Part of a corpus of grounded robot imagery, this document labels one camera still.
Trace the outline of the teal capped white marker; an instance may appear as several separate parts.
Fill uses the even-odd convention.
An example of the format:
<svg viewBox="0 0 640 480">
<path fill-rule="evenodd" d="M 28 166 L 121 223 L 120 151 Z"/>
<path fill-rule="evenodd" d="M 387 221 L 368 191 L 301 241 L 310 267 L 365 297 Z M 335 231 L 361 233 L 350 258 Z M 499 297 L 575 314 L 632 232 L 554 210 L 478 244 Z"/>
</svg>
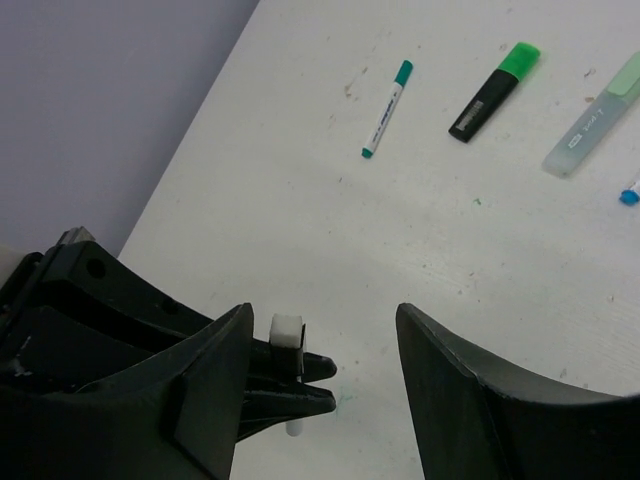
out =
<svg viewBox="0 0 640 480">
<path fill-rule="evenodd" d="M 375 154 L 412 71 L 413 63 L 409 60 L 404 60 L 396 73 L 391 91 L 376 121 L 375 128 L 361 149 L 363 158 L 370 159 Z"/>
</svg>

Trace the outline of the black green capped highlighter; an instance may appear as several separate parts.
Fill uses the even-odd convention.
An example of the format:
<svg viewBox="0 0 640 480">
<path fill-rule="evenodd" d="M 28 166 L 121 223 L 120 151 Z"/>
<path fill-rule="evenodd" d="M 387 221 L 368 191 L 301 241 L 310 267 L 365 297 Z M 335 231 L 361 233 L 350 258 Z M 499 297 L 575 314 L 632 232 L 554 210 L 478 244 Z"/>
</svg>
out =
<svg viewBox="0 0 640 480">
<path fill-rule="evenodd" d="M 458 141 L 468 143 L 532 71 L 540 50 L 519 42 L 505 56 L 448 130 Z"/>
</svg>

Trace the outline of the pale green translucent highlighter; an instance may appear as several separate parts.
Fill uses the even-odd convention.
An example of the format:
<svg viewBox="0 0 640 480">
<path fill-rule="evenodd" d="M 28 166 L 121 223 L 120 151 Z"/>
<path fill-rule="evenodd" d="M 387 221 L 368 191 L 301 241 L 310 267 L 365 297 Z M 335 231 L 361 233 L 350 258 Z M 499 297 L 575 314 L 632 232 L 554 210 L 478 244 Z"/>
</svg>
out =
<svg viewBox="0 0 640 480">
<path fill-rule="evenodd" d="M 638 98 L 635 52 L 546 156 L 543 170 L 559 178 L 571 176 Z"/>
</svg>

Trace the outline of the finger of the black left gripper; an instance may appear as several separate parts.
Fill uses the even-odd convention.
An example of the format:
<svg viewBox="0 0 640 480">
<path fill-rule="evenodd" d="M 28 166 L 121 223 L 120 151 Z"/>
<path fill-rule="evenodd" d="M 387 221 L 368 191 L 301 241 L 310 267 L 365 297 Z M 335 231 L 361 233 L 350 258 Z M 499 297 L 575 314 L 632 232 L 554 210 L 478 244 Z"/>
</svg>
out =
<svg viewBox="0 0 640 480">
<path fill-rule="evenodd" d="M 305 352 L 302 380 L 326 380 L 337 373 L 335 362 L 326 356 Z M 249 375 L 261 379 L 283 380 L 276 373 L 269 343 L 253 339 L 251 342 Z"/>
<path fill-rule="evenodd" d="M 244 389 L 237 440 L 245 440 L 274 425 L 331 413 L 330 390 L 294 381 L 280 383 L 249 378 Z"/>
</svg>

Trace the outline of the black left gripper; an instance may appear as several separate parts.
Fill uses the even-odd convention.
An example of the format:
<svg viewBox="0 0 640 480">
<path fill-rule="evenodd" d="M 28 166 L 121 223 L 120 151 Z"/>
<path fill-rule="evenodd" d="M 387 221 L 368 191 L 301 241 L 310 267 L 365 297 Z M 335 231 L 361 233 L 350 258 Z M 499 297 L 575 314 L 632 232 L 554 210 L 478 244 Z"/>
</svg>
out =
<svg viewBox="0 0 640 480">
<path fill-rule="evenodd" d="M 71 393 L 186 340 L 210 319 L 91 240 L 1 257 L 1 382 Z"/>
</svg>

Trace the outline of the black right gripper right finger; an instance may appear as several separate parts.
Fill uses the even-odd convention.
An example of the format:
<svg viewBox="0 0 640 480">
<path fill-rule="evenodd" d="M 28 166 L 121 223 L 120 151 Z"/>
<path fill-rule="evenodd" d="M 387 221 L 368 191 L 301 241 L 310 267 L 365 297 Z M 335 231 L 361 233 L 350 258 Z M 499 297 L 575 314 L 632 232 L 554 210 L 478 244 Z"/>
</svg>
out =
<svg viewBox="0 0 640 480">
<path fill-rule="evenodd" d="M 396 331 L 425 478 L 638 478 L 638 396 L 531 372 L 412 304 Z"/>
</svg>

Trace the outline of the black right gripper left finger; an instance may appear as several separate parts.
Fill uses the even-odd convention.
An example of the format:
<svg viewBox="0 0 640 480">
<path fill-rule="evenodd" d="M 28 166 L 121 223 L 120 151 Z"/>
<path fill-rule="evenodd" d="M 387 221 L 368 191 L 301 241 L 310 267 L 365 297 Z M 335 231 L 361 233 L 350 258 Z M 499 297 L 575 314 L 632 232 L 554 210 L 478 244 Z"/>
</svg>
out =
<svg viewBox="0 0 640 480">
<path fill-rule="evenodd" d="M 2 478 L 228 478 L 253 326 L 245 303 L 73 393 L 3 386 Z"/>
</svg>

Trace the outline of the black capped whiteboard pen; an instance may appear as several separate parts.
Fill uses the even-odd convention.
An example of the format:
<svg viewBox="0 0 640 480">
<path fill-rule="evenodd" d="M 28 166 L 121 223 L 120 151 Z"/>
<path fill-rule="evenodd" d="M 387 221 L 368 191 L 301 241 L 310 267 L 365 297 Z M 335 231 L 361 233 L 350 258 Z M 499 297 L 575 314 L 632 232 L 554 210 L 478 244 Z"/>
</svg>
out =
<svg viewBox="0 0 640 480">
<path fill-rule="evenodd" d="M 269 331 L 274 369 L 283 380 L 302 382 L 306 349 L 305 323 L 301 316 L 274 314 Z"/>
</svg>

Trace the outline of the blue capped white marker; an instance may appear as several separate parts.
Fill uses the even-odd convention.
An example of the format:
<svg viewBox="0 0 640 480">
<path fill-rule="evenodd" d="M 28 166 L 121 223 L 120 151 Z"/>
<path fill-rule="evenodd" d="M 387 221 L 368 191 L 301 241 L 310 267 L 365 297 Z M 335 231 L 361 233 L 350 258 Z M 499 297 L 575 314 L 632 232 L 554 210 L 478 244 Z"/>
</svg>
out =
<svg viewBox="0 0 640 480">
<path fill-rule="evenodd" d="M 620 195 L 619 201 L 626 206 L 634 206 L 640 202 L 640 176 L 636 175 L 634 179 L 624 188 Z"/>
</svg>

